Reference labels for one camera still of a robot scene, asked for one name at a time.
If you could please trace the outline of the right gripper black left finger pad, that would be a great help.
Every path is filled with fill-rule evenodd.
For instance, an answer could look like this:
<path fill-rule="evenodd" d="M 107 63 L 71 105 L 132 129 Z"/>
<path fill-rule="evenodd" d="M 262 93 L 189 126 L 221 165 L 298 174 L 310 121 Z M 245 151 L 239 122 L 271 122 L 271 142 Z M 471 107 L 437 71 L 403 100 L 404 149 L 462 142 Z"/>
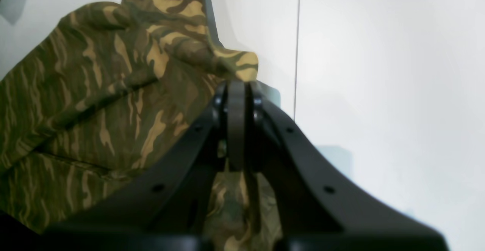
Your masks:
<path fill-rule="evenodd" d="M 220 141 L 244 121 L 245 83 L 224 82 L 176 144 L 132 182 L 42 235 L 44 251 L 213 251 L 203 235 Z"/>

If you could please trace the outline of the right gripper black right finger pad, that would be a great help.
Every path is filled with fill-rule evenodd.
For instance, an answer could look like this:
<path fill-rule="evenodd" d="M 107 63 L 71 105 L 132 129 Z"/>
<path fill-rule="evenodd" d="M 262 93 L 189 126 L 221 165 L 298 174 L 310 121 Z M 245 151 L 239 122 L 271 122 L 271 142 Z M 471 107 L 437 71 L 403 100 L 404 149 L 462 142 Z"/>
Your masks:
<path fill-rule="evenodd" d="M 446 251 L 443 235 L 345 177 L 294 121 L 246 84 L 246 171 L 268 180 L 283 237 L 276 251 Z"/>

